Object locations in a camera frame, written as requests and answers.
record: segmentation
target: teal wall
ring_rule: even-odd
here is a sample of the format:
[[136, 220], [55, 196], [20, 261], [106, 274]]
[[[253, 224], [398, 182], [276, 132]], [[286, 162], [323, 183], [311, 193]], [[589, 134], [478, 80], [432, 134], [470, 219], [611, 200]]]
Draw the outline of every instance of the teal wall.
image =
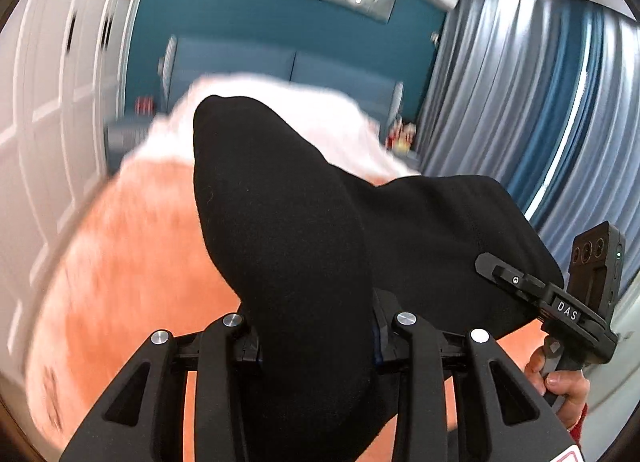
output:
[[141, 0], [127, 70], [126, 105], [158, 95], [158, 59], [169, 37], [246, 39], [306, 50], [404, 82], [404, 116], [415, 117], [444, 12], [397, 0], [388, 23], [317, 0]]

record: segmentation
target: blue curtain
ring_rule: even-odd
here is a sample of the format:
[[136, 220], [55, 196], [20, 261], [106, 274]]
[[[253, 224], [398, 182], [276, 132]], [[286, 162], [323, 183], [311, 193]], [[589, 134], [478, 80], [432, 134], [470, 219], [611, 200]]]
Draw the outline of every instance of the blue curtain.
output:
[[561, 267], [575, 235], [625, 233], [640, 268], [640, 44], [635, 22], [585, 0], [460, 0], [418, 120], [430, 176], [504, 185]]

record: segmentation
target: human hand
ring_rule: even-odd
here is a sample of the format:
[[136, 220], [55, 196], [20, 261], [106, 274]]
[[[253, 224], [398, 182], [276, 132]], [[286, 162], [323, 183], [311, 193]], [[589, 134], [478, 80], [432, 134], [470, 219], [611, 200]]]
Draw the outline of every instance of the human hand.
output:
[[533, 352], [529, 363], [524, 367], [524, 375], [527, 376], [534, 388], [540, 392], [540, 395], [544, 395], [549, 390], [553, 394], [565, 396], [564, 403], [556, 415], [565, 428], [571, 429], [580, 421], [591, 383], [581, 371], [551, 372], [546, 379], [543, 379], [540, 370], [544, 366], [545, 355], [542, 347], [540, 347]]

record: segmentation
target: blue headboard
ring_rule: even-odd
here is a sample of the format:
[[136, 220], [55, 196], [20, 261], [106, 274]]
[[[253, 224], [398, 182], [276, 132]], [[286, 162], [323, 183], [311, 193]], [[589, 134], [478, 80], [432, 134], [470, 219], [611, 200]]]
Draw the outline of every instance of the blue headboard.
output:
[[172, 37], [164, 56], [162, 90], [169, 112], [204, 74], [251, 72], [331, 88], [353, 98], [386, 130], [402, 102], [402, 83], [307, 52], [256, 42]]

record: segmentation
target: black cloth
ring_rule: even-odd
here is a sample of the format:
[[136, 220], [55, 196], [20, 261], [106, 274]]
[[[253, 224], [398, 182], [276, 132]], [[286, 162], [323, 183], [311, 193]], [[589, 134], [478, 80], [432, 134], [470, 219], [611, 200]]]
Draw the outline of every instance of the black cloth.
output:
[[262, 375], [242, 384], [252, 460], [355, 460], [396, 413], [397, 379], [373, 367], [374, 286], [436, 328], [500, 338], [534, 312], [476, 274], [478, 254], [563, 284], [490, 178], [374, 187], [249, 98], [205, 99], [193, 146], [207, 251], [261, 340]]

